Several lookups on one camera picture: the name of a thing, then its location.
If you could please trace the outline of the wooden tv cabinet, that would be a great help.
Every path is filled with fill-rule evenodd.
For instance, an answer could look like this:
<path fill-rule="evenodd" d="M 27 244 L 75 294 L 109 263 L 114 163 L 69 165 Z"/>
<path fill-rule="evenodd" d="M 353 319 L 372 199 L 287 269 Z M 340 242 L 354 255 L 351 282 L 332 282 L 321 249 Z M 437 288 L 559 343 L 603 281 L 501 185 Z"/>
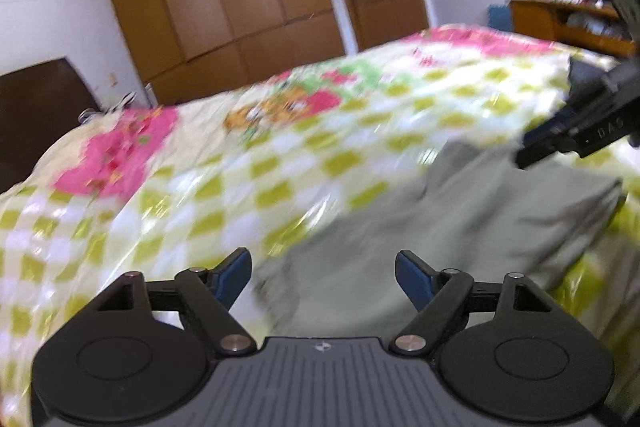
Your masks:
<path fill-rule="evenodd" d="M 510 0 L 508 5 L 517 34 L 616 57 L 638 51 L 638 43 L 608 3 Z"/>

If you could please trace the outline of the blue foam floor mat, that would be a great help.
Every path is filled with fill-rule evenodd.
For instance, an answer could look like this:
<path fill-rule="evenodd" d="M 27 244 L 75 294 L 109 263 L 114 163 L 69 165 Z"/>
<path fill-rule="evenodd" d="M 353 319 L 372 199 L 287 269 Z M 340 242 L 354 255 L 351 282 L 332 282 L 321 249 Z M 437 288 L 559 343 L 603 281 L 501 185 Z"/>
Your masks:
<path fill-rule="evenodd" d="M 498 31 L 511 32 L 513 28 L 511 9 L 506 4 L 492 4 L 487 9 L 488 26 Z"/>

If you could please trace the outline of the dark grey folded garment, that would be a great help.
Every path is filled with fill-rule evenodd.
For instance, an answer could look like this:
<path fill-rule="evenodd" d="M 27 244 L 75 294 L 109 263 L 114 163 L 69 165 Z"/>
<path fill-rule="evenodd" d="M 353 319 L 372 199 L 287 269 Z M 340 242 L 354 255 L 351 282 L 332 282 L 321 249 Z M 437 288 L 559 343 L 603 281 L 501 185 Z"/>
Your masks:
<path fill-rule="evenodd" d="M 570 84 L 570 92 L 567 95 L 567 103 L 570 105 L 587 103 L 618 91 L 605 69 L 575 57 L 570 58 L 568 83 Z"/>

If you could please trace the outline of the checkered floral bed cover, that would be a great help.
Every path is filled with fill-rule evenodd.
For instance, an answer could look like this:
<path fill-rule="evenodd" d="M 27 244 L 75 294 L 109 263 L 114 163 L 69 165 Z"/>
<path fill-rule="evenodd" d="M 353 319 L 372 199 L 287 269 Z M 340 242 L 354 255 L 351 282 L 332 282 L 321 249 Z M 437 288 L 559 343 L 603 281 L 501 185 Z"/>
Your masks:
<path fill-rule="evenodd" d="M 277 256 L 422 172 L 449 140 L 496 144 L 560 106 L 594 53 L 446 25 L 171 111 L 68 132 L 1 197 L 1 421 L 30 421 L 37 349 L 118 274 L 164 279 L 244 246 Z"/>

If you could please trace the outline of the grey-green linen pants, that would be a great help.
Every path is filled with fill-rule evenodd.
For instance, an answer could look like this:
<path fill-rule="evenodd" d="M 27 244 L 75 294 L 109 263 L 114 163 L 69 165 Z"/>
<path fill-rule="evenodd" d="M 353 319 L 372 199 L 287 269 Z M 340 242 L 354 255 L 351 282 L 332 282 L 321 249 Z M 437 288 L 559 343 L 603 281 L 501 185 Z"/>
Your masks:
<path fill-rule="evenodd" d="M 623 185 L 553 159 L 521 169 L 513 156 L 510 145 L 450 142 L 420 178 L 262 262 L 253 277 L 273 332 L 392 338 L 414 315 L 394 274 L 404 249 L 479 281 L 520 272 L 553 287 L 611 220 Z"/>

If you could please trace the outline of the dark wooden headboard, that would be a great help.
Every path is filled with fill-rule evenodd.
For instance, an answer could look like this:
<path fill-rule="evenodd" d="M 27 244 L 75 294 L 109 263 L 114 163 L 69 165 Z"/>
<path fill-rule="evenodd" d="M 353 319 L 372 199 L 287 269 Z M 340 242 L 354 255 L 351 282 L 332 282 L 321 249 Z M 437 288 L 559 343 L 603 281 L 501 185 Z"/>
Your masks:
<path fill-rule="evenodd" d="M 1 76 L 1 190 L 32 173 L 46 150 L 100 106 L 66 58 Z"/>

